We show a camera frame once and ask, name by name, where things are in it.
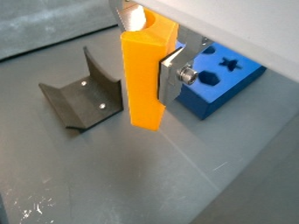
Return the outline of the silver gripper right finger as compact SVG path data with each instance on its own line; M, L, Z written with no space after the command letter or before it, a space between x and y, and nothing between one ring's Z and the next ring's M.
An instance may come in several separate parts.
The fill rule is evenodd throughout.
M184 44L160 60L158 99L167 106L182 92L183 84L191 85L198 72L192 69L194 59L212 44L212 40L184 26L178 32L178 41Z

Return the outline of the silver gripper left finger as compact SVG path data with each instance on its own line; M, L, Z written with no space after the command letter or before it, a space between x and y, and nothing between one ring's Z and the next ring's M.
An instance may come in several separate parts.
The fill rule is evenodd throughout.
M108 0L122 32L138 32L146 28L144 7L134 0Z

